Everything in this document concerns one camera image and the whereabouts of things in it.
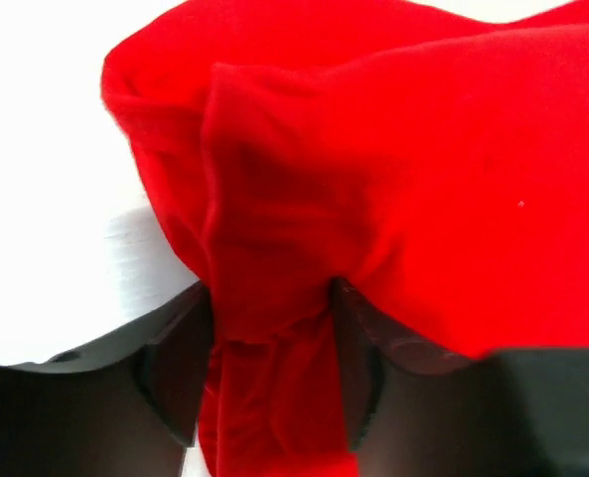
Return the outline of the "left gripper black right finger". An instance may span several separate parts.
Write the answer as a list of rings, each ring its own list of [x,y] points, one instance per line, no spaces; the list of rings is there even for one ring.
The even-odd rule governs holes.
[[[470,360],[330,292],[347,443],[363,476],[589,476],[589,349]]]

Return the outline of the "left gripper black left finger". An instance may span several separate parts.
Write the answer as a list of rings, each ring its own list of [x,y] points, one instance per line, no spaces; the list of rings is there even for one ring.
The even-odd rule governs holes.
[[[214,341],[195,283],[43,364],[0,365],[0,476],[178,476]]]

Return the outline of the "red t shirt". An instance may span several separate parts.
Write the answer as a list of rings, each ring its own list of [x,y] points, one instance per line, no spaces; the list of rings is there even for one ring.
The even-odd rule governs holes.
[[[589,347],[589,1],[188,1],[101,75],[210,290],[214,476],[353,476],[328,286],[469,357]]]

